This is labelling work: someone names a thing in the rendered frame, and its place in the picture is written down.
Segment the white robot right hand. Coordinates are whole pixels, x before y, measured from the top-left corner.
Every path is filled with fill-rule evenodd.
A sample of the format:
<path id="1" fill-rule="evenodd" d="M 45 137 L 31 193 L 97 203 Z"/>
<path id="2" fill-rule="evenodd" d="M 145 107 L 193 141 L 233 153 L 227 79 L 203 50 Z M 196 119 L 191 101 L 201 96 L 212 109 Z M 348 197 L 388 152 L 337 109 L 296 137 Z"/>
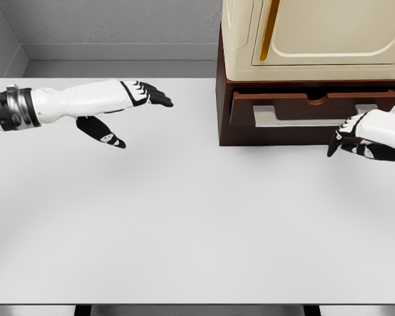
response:
<path id="1" fill-rule="evenodd" d="M 395 114 L 373 109 L 347 118 L 330 139 L 327 157 L 338 148 L 378 161 L 395 161 Z"/>

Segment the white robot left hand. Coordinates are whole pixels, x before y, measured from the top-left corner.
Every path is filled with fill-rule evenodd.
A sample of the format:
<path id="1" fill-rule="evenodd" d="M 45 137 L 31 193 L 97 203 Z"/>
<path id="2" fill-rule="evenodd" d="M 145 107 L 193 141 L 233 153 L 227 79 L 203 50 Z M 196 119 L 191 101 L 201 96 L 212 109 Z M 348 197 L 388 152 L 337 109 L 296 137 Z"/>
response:
<path id="1" fill-rule="evenodd" d="M 172 107 L 173 102 L 155 86 L 141 81 L 107 80 L 73 88 L 68 114 L 76 119 L 76 126 L 93 139 L 118 148 L 126 144 L 96 115 L 115 113 L 142 105 Z"/>

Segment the brown wooden drawer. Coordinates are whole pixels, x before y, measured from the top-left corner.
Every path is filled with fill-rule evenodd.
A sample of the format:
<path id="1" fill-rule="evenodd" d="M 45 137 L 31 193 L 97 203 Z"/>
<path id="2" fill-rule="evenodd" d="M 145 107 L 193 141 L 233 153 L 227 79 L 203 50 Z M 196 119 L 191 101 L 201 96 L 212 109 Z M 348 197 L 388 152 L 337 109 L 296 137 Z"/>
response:
<path id="1" fill-rule="evenodd" d="M 389 112 L 395 106 L 395 91 L 385 92 L 330 92 L 319 99 L 309 99 L 306 93 L 239 93 L 233 94 L 230 123 L 233 126 L 255 126 L 253 108 L 275 110 L 279 122 L 305 123 L 309 120 L 344 119 L 357 114 L 357 105 L 376 105 Z"/>

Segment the cream cabinet with door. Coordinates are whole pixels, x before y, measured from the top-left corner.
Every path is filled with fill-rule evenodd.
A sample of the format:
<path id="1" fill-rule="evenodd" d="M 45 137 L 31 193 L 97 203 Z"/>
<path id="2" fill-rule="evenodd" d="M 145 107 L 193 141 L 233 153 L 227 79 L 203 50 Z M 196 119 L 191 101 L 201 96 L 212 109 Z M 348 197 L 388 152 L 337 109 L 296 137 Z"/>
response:
<path id="1" fill-rule="evenodd" d="M 395 69 L 395 0 L 280 0 L 266 61 L 270 0 L 223 0 L 233 73 L 254 66 L 385 65 Z"/>

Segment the dark brown wooden cabinet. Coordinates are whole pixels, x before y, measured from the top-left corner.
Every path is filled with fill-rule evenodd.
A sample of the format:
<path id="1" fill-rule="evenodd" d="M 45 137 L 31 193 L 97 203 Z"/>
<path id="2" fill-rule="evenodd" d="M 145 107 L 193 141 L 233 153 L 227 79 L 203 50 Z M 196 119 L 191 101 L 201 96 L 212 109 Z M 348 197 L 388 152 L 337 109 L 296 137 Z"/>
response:
<path id="1" fill-rule="evenodd" d="M 222 146 L 325 145 L 338 127 L 233 126 L 230 115 L 235 92 L 306 93 L 309 99 L 319 99 L 330 92 L 395 91 L 395 69 L 385 65 L 250 65 L 249 71 L 235 74 L 228 47 L 231 43 L 227 32 L 221 30 L 216 96 Z"/>

